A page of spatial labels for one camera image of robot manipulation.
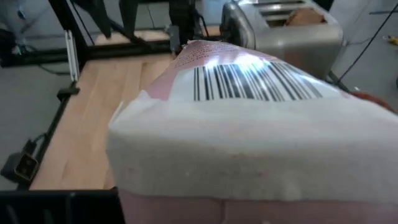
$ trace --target wooden board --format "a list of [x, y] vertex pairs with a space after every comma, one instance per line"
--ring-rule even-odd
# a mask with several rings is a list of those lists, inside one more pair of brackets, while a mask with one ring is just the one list
[[[209, 27], [218, 35], [218, 27]], [[161, 31], [137, 31], [145, 40], [164, 40]], [[128, 42], [114, 34], [96, 44]], [[173, 60], [170, 54], [90, 61], [58, 124], [31, 190], [110, 189], [114, 187], [105, 153], [108, 123], [121, 101], [131, 101]]]

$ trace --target cable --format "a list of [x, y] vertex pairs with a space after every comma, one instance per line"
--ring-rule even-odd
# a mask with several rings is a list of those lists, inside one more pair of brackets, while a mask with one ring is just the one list
[[336, 83], [341, 82], [341, 80], [348, 74], [348, 72], [354, 67], [354, 65], [360, 60], [360, 58], [362, 57], [362, 55], [365, 53], [365, 51], [368, 49], [368, 47], [371, 45], [371, 43], [373, 42], [373, 40], [377, 37], [377, 35], [379, 34], [380, 30], [384, 27], [384, 25], [386, 24], [386, 22], [390, 19], [392, 13], [394, 13], [394, 11], [397, 9], [398, 7], [398, 3], [394, 6], [394, 8], [390, 11], [390, 13], [388, 14], [388, 16], [386, 17], [386, 19], [384, 20], [384, 22], [381, 24], [381, 26], [378, 28], [378, 30], [376, 31], [376, 33], [373, 35], [372, 39], [369, 41], [369, 43], [365, 46], [365, 48], [363, 49], [363, 51], [360, 53], [360, 55], [355, 59], [355, 61], [348, 67], [348, 69], [343, 73], [343, 75], [336, 81]]
[[369, 37], [369, 38], [367, 38], [367, 39], [364, 39], [364, 40], [362, 40], [362, 41], [360, 41], [360, 42], [353, 42], [353, 43], [348, 42], [348, 43], [346, 44], [346, 46], [363, 44], [363, 43], [365, 43], [366, 41], [368, 41], [368, 40], [370, 40], [370, 39], [372, 39], [372, 37]]
[[155, 28], [154, 19], [152, 18], [152, 14], [150, 13], [150, 10], [149, 10], [149, 6], [148, 6], [148, 4], [147, 4], [147, 9], [148, 9], [148, 12], [149, 12], [149, 17], [150, 17], [150, 20], [152, 21], [152, 26], [153, 26], [153, 28]]
[[75, 3], [71, 2], [71, 4], [72, 4], [72, 7], [73, 7], [73, 9], [75, 10], [77, 16], [79, 17], [79, 20], [80, 20], [81, 24], [83, 25], [83, 28], [84, 28], [84, 30], [86, 31], [87, 35], [88, 35], [88, 38], [90, 38], [91, 43], [92, 43], [93, 45], [95, 45], [93, 38], [91, 38], [91, 35], [90, 35], [90, 33], [88, 32], [88, 29], [87, 29], [85, 23], [83, 22], [83, 19], [81, 19], [80, 14], [79, 14], [79, 12], [78, 12], [77, 9], [76, 9]]
[[43, 134], [37, 136], [37, 137], [33, 140], [33, 143], [37, 143], [40, 139], [46, 138], [46, 137], [47, 137], [47, 133], [43, 133]]
[[199, 14], [199, 17], [200, 17], [200, 19], [201, 19], [201, 21], [202, 21], [202, 23], [203, 23], [203, 28], [205, 28], [206, 35], [207, 35], [207, 37], [209, 37], [210, 35], [209, 35], [209, 32], [207, 31], [207, 26], [206, 26], [205, 18], [204, 18], [203, 15], [201, 15], [201, 14]]
[[43, 65], [37, 65], [39, 68], [41, 68], [42, 70], [45, 70], [48, 73], [54, 74], [54, 75], [70, 75], [70, 72], [57, 72], [57, 71], [53, 71], [50, 70], [46, 67], [43, 67]]
[[[25, 46], [28, 47], [28, 48], [30, 48], [30, 49], [32, 49], [32, 50], [34, 50], [34, 51], [38, 51], [37, 48], [35, 48], [35, 47], [31, 46], [31, 45], [25, 45]], [[41, 64], [38, 64], [37, 66], [38, 66], [39, 68], [41, 68], [42, 70], [45, 70], [46, 72], [51, 73], [51, 74], [54, 74], [54, 75], [70, 75], [70, 72], [58, 72], [58, 71], [54, 71], [54, 70], [51, 70], [51, 69], [48, 69], [48, 68], [44, 67], [44, 66], [41, 65]]]

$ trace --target toaster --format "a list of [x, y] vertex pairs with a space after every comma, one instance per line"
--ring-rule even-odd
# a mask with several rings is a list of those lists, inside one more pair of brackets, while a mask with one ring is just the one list
[[[297, 9], [323, 15], [321, 24], [285, 26]], [[220, 32], [225, 41], [278, 57], [324, 80], [343, 45], [343, 30], [310, 0], [240, 0], [224, 4]]]

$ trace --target pink packaging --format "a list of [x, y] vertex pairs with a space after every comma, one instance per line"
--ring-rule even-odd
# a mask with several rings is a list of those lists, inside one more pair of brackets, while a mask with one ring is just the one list
[[396, 223], [396, 133], [275, 57], [195, 41], [115, 113], [107, 153], [126, 223]]

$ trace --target black metal frame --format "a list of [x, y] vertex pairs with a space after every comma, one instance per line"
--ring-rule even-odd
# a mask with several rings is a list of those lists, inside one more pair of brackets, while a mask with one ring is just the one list
[[[102, 59], [102, 58], [115, 58], [115, 57], [129, 57], [134, 55], [145, 55], [145, 54], [162, 54], [171, 53], [170, 41], [150, 41], [145, 42], [137, 37], [128, 37], [131, 43], [126, 44], [111, 44], [111, 45], [94, 45], [88, 46], [84, 36], [76, 22], [75, 17], [67, 3], [68, 0], [49, 0], [49, 3], [58, 18], [63, 29], [70, 30], [75, 38], [76, 53], [78, 56], [79, 69], [83, 70], [85, 64], [89, 60]], [[110, 20], [111, 27], [114, 31], [120, 32], [126, 36], [126, 33], [119, 24]], [[208, 37], [210, 40], [219, 39], [218, 37]], [[50, 50], [39, 50], [33, 52], [26, 52], [21, 55], [13, 55], [9, 60], [3, 61], [2, 67], [17, 67], [24, 65], [40, 65], [43, 63], [58, 63], [68, 62], [67, 49], [50, 49]], [[72, 82], [70, 88], [75, 87], [76, 83]], [[67, 107], [70, 96], [66, 96], [60, 99], [60, 106], [46, 132], [46, 138], [44, 138], [40, 147], [37, 149], [35, 159], [41, 164], [44, 154], [50, 144], [52, 136], [57, 128], [57, 125], [62, 117], [62, 114]], [[28, 190], [34, 178], [29, 183], [19, 184], [17, 190]]]
[[125, 223], [117, 189], [5, 191], [0, 198], [0, 223]]

